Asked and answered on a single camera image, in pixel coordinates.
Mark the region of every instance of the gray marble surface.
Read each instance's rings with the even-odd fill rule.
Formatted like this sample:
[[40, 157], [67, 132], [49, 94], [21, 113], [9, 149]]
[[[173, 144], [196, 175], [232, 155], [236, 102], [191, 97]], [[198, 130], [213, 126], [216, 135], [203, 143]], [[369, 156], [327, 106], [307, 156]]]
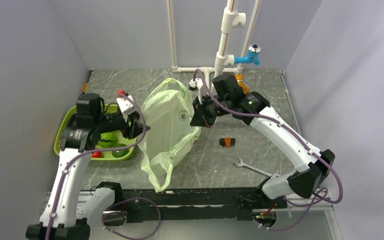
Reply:
[[[171, 69], [95, 70], [88, 93], [100, 94], [106, 103], [112, 103], [115, 102], [117, 90], [124, 89], [141, 106], [148, 94], [166, 78], [174, 78], [187, 85], [192, 77], [193, 73], [173, 73]], [[244, 70], [244, 78], [251, 91], [261, 93], [280, 116], [296, 128], [277, 69], [247, 69]], [[220, 146], [219, 139], [224, 137], [236, 138], [236, 146]], [[192, 150], [174, 168], [169, 188], [258, 186], [265, 176], [234, 167], [232, 161], [236, 157], [269, 173], [284, 174], [293, 169], [286, 156], [264, 135], [226, 115], [219, 117], [211, 128], [202, 129]], [[136, 148], [126, 161], [91, 161], [82, 189], [90, 189], [102, 181], [121, 183], [125, 189], [153, 188], [147, 174], [141, 170], [142, 158], [141, 150]], [[160, 178], [161, 184], [164, 179], [165, 176]]]

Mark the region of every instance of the pvc pipe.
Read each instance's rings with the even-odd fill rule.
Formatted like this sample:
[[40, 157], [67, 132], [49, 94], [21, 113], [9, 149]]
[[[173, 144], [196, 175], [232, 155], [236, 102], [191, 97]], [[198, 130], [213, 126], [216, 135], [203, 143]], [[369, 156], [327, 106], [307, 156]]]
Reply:
[[221, 37], [220, 44], [218, 45], [218, 52], [215, 55], [214, 63], [214, 77], [217, 77], [223, 70], [226, 60], [226, 46], [228, 44], [229, 33], [233, 28], [232, 21], [227, 21], [231, 13], [236, 13], [238, 0], [227, 0], [226, 8], [223, 12], [223, 20], [221, 21]]
[[[251, 36], [253, 35], [254, 25], [257, 21], [257, 16], [260, 11], [261, 0], [255, 0], [254, 8], [252, 10], [251, 20], [249, 22], [248, 31], [246, 32], [245, 42], [243, 43], [241, 57], [245, 57], [245, 54], [248, 51], [248, 46], [250, 45]], [[240, 63], [237, 68], [242, 72], [244, 64]]]
[[171, 67], [173, 71], [178, 67], [177, 55], [176, 55], [176, 39], [175, 39], [175, 20], [173, 15], [173, 4], [172, 0], [167, 0], [167, 14], [168, 14], [168, 29], [170, 31], [170, 41], [171, 41], [171, 55], [173, 58], [173, 63]]
[[[201, 71], [205, 71], [205, 69], [208, 69], [210, 73], [214, 73], [216, 69], [212, 66], [200, 66], [200, 67], [178, 67], [178, 71], [176, 73], [193, 73], [196, 69], [201, 69]], [[239, 69], [237, 67], [228, 67], [223, 68], [223, 73], [240, 73]]]
[[220, 37], [220, 44], [218, 45], [218, 52], [220, 53], [220, 56], [226, 55], [225, 51], [225, 46], [228, 44], [228, 36], [229, 34], [226, 34], [224, 32], [221, 33]]
[[204, 75], [205, 75], [205, 83], [207, 84], [207, 86], [211, 86], [210, 87], [210, 92], [217, 94], [216, 89], [214, 88], [213, 83], [210, 82], [210, 70], [208, 68], [204, 68]]

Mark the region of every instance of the green apple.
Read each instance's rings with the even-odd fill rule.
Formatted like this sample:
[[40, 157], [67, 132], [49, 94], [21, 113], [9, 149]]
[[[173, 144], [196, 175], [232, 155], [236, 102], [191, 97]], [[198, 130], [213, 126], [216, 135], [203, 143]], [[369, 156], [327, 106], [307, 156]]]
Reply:
[[[120, 143], [120, 144], [115, 145], [114, 148], [121, 148], [121, 147], [125, 147], [125, 146], [127, 146], [127, 145], [124, 144], [124, 143]], [[124, 157], [128, 153], [129, 153], [129, 149], [128, 148], [126, 148], [124, 150], [114, 150], [114, 151], [112, 151], [112, 155], [114, 156], [114, 158]]]

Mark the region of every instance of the plastic bag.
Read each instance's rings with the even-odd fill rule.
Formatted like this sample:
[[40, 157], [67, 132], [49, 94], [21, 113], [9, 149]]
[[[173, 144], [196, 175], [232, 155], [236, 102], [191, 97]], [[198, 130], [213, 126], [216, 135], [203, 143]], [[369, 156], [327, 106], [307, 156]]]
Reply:
[[[170, 83], [180, 90], [167, 89]], [[164, 191], [170, 184], [173, 168], [191, 150], [201, 133], [201, 128], [190, 126], [194, 107], [192, 95], [181, 82], [167, 78], [157, 86], [142, 105], [146, 125], [151, 129], [138, 147], [143, 152], [140, 168], [156, 192]], [[160, 185], [157, 177], [167, 174]]]

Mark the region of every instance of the blue faucet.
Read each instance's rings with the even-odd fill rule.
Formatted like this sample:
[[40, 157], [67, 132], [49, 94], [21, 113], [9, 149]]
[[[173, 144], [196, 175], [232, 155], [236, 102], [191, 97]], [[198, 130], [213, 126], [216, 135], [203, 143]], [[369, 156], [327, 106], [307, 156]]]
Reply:
[[258, 57], [260, 51], [261, 47], [259, 45], [251, 44], [248, 47], [247, 56], [234, 56], [234, 64], [255, 64], [256, 66], [258, 66], [260, 65], [260, 58]]

